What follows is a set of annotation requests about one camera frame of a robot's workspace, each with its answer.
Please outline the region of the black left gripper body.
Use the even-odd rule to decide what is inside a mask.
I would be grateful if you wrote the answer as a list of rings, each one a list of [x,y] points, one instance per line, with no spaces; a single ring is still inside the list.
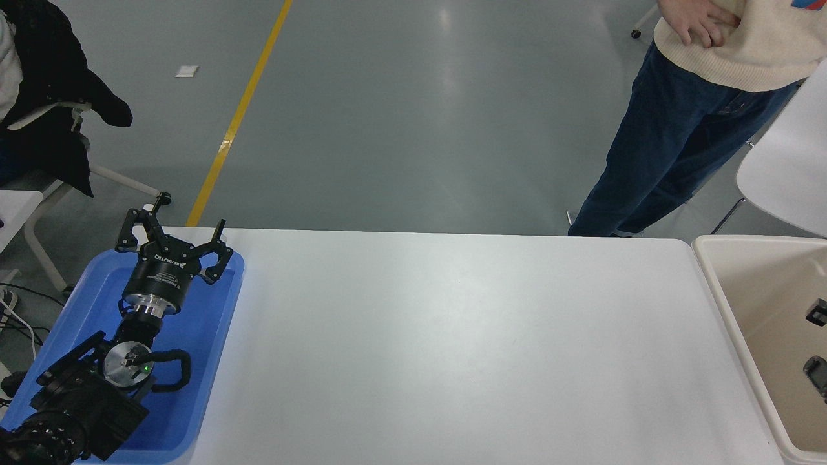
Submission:
[[[133,304],[140,296],[153,295],[168,305],[182,305],[207,253],[171,235],[145,243],[122,298]]]

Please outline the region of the person's right hand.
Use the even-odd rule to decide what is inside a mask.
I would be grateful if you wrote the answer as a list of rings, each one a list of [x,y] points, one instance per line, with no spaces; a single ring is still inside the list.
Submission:
[[[741,18],[712,1],[658,1],[665,22],[683,45],[698,39],[704,48],[721,47],[726,42],[722,26],[738,28]]]

